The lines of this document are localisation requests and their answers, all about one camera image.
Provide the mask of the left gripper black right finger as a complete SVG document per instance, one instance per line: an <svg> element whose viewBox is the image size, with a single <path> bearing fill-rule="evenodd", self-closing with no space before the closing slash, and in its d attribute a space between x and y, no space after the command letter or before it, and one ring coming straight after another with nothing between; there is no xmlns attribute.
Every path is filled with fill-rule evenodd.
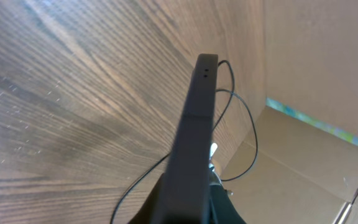
<svg viewBox="0 0 358 224"><path fill-rule="evenodd" d="M222 185L209 186L209 223L246 224L237 213Z"/></svg>

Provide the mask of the Samsung Galaxy smartphone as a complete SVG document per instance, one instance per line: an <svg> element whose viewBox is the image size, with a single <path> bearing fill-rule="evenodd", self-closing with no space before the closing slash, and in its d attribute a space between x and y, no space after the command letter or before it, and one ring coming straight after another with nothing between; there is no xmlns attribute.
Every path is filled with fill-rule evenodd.
<svg viewBox="0 0 358 224"><path fill-rule="evenodd" d="M207 223L209 155L218 56L200 54L191 76L151 223Z"/></svg>

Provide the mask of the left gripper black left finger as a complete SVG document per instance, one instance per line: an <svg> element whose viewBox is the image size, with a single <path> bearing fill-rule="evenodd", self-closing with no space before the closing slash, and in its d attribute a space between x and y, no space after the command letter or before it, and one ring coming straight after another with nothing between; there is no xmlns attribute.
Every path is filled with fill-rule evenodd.
<svg viewBox="0 0 358 224"><path fill-rule="evenodd" d="M150 224L152 215L154 214L155 206L158 202L159 192L163 182L164 173L160 176L152 191L147 197L146 201L136 213L136 215L130 220L129 224Z"/></svg>

